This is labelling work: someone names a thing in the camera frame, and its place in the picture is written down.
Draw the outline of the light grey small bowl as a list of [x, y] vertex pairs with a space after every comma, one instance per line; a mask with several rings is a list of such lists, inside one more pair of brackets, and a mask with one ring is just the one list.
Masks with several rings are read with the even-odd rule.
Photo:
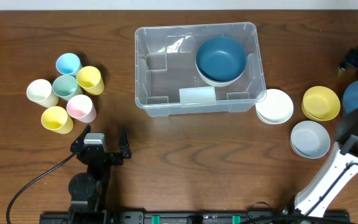
[[331, 139], [327, 130], [319, 123], [302, 121], [291, 131], [290, 146], [301, 157], [318, 159], [329, 151]]

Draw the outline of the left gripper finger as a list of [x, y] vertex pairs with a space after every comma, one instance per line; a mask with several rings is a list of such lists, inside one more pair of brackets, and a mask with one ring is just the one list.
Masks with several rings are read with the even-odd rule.
[[121, 131], [121, 136], [119, 138], [119, 149], [124, 159], [130, 159], [132, 157], [132, 151], [127, 140], [127, 133], [125, 128], [123, 128]]
[[84, 140], [88, 133], [91, 131], [91, 126], [89, 124], [86, 125], [83, 132], [73, 141], [70, 146], [70, 151], [72, 153], [80, 153], [85, 148]]

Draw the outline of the beige large bowl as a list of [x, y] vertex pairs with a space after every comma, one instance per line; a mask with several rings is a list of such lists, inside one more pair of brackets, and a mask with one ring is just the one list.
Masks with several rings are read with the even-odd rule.
[[238, 72], [236, 69], [228, 69], [227, 71], [219, 70], [217, 76], [209, 75], [204, 70], [197, 67], [197, 71], [200, 75], [200, 78], [207, 84], [215, 87], [224, 87], [231, 85], [244, 74], [245, 69], [241, 72]]

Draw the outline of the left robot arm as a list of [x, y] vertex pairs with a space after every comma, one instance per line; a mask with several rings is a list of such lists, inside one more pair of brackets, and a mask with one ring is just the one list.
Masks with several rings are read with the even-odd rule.
[[125, 130], [121, 132], [118, 146], [118, 152], [107, 151], [105, 135], [92, 133], [90, 125], [87, 125], [73, 141], [70, 151], [87, 166], [87, 171], [75, 175], [68, 185], [71, 195], [71, 210], [76, 212], [102, 210], [111, 167], [121, 166], [124, 159], [132, 157]]

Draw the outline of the white small bowl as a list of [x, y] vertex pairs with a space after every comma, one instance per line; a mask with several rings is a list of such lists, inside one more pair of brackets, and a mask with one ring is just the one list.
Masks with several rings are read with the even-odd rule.
[[293, 115], [292, 99], [278, 89], [269, 89], [262, 101], [255, 104], [257, 117], [266, 124], [282, 124]]

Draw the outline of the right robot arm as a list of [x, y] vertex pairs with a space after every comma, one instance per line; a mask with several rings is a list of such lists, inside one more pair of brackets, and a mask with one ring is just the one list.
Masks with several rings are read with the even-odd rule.
[[[358, 77], [358, 47], [350, 49], [338, 65], [341, 76], [347, 67]], [[295, 196], [292, 213], [323, 217], [328, 205], [358, 173], [358, 108], [342, 118], [334, 135], [333, 149], [313, 180]]]

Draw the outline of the dark blue bowl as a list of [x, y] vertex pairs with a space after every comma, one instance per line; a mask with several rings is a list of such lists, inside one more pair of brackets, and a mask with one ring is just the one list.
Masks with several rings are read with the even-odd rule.
[[200, 45], [195, 64], [207, 80], [218, 84], [229, 83], [244, 73], [247, 55], [237, 40], [225, 36], [214, 37]]
[[342, 115], [358, 109], [358, 80], [352, 82], [342, 96]]

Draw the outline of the yellow small bowl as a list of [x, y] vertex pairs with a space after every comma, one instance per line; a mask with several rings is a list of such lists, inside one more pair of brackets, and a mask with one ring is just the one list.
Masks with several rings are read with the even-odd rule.
[[334, 91], [325, 86], [313, 86], [303, 95], [301, 109], [313, 121], [329, 121], [341, 110], [341, 102]]

